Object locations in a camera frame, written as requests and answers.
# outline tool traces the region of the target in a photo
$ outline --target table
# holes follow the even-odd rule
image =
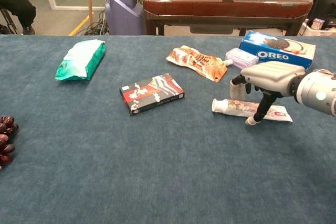
[[[164,25],[214,29],[279,28],[296,36],[312,0],[143,0],[148,35],[164,35]],[[241,29],[243,36],[246,29]]]
[[[91,81],[56,69],[79,41],[106,41]],[[335,38],[316,43],[312,68],[335,70]],[[223,56],[239,37],[0,36],[1,114],[20,129],[0,172],[0,222],[336,223],[335,118],[279,99],[293,123],[212,113],[219,83],[168,62],[173,48]],[[168,72],[185,98],[128,116],[119,88]],[[247,98],[259,101],[260,92]]]

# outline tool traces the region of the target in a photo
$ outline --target book cover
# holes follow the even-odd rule
[[[120,94],[130,115],[184,98],[183,89],[169,73],[122,86]]]

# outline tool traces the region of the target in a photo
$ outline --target toothpaste tube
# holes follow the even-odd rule
[[[226,66],[232,64],[232,61],[204,55],[188,46],[175,48],[166,59],[179,66],[191,68],[214,82],[219,82],[227,71]]]
[[[258,106],[259,103],[256,102],[245,102],[230,99],[217,101],[214,99],[212,102],[212,111],[226,115],[236,115],[248,118],[257,112]],[[279,105],[272,105],[264,119],[293,122],[292,118],[287,113],[286,108]]]

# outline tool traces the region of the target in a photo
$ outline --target oreo logo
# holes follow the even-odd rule
[[[258,52],[258,57],[260,58],[271,58],[271,59],[280,59],[280,60],[288,60],[289,57],[287,55],[276,54],[275,52]]]

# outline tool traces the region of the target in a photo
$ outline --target wet wipes package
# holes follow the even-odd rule
[[[59,65],[56,80],[90,80],[106,52],[102,40],[86,40],[76,43]]]
[[[241,41],[239,48],[258,56],[259,62],[275,60],[308,69],[314,59],[316,46],[250,31]]]

